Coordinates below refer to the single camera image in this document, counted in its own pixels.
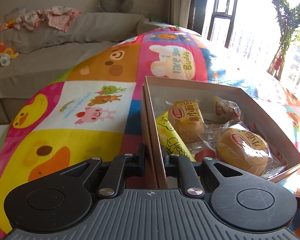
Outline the pink baby clothes pile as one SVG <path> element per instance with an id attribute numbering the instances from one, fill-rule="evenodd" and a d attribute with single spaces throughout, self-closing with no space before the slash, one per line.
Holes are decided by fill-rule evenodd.
<path id="1" fill-rule="evenodd" d="M 35 31 L 42 22 L 47 22 L 49 27 L 67 32 L 70 28 L 70 23 L 80 14 L 82 12 L 77 9 L 63 6 L 31 10 L 16 18 L 14 28 L 20 30 L 24 27 L 27 30 Z"/>

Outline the orange plush toy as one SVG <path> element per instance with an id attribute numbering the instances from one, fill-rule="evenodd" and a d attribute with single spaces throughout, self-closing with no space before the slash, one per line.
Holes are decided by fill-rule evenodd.
<path id="1" fill-rule="evenodd" d="M 0 59 L 3 56 L 7 63 L 11 59 L 16 59 L 19 56 L 19 53 L 16 52 L 15 48 L 5 45 L 4 42 L 0 42 Z"/>

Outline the yellow cheese stick packet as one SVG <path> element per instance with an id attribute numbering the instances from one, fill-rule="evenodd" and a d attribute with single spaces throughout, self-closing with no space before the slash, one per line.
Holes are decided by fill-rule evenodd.
<path id="1" fill-rule="evenodd" d="M 162 113 L 156 118 L 156 125 L 160 144 L 168 155 L 178 154 L 188 157 L 192 162 L 195 158 L 168 120 L 168 112 Z"/>

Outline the green potted plant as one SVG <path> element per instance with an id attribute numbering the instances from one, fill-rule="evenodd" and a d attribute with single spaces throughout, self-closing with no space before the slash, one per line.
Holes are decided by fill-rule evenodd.
<path id="1" fill-rule="evenodd" d="M 291 7 L 287 0 L 271 0 L 271 2 L 277 13 L 280 42 L 267 72 L 280 81 L 290 44 L 300 41 L 300 2 L 296 7 Z"/>

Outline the grey sofa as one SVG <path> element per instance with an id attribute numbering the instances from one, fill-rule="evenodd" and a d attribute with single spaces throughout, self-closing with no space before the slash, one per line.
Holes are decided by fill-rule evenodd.
<path id="1" fill-rule="evenodd" d="M 66 32 L 43 22 L 0 32 L 0 44 L 19 56 L 0 64 L 0 124 L 10 123 L 23 105 L 61 74 L 117 43 L 164 27 L 143 15 L 95 12 L 78 15 Z"/>

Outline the white green pacifier toy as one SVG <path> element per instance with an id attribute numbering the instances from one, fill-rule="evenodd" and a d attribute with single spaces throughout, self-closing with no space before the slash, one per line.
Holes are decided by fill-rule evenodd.
<path id="1" fill-rule="evenodd" d="M 0 57 L 0 65 L 2 67 L 6 67 L 10 64 L 10 56 L 8 54 L 3 54 L 1 57 Z"/>

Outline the colourful cartoon play mat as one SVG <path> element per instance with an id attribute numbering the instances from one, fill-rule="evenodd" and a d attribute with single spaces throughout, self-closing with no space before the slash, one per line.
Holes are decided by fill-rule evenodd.
<path id="1" fill-rule="evenodd" d="M 11 231 L 4 199 L 15 187 L 100 152 L 104 160 L 141 142 L 146 76 L 245 90 L 265 104 L 300 153 L 300 101 L 267 73 L 241 66 L 198 35 L 159 28 L 112 46 L 64 72 L 16 113 L 0 139 L 0 239 Z M 300 194 L 300 170 L 292 179 Z"/>

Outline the grey neck pillow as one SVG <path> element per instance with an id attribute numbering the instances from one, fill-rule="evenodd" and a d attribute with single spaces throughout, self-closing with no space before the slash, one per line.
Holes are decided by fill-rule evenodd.
<path id="1" fill-rule="evenodd" d="M 134 7 L 134 0 L 100 0 L 102 12 L 129 13 Z"/>

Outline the biscuit sticks pink dip pack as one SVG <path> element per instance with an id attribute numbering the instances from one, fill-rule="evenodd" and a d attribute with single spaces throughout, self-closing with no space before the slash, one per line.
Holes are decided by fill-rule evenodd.
<path id="1" fill-rule="evenodd" d="M 215 152 L 202 142 L 192 143 L 189 150 L 197 162 L 201 162 L 204 158 L 215 158 Z"/>

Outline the beige curtain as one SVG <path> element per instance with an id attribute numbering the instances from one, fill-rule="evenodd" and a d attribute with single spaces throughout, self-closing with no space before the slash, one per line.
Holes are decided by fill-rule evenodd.
<path id="1" fill-rule="evenodd" d="M 189 21 L 191 0 L 167 0 L 167 20 L 171 25 L 186 28 Z"/>

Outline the bun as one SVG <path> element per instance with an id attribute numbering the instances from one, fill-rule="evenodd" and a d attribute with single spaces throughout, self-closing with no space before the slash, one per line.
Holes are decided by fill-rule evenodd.
<path id="1" fill-rule="evenodd" d="M 258 134 L 239 126 L 198 130 L 197 135 L 212 157 L 226 164 L 270 179 L 283 172 L 288 164 L 275 157 L 270 145 Z"/>
<path id="2" fill-rule="evenodd" d="M 199 141 L 197 132 L 206 129 L 199 105 L 195 101 L 175 101 L 168 109 L 168 120 L 185 144 Z"/>

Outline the red cartoon candy bag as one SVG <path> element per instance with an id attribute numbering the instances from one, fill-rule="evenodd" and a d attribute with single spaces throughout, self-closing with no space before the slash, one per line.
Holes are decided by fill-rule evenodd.
<path id="1" fill-rule="evenodd" d="M 223 122 L 230 120 L 243 121 L 243 114 L 237 103 L 218 96 L 214 96 L 213 101 L 215 104 L 215 115 L 217 115 L 220 120 Z"/>

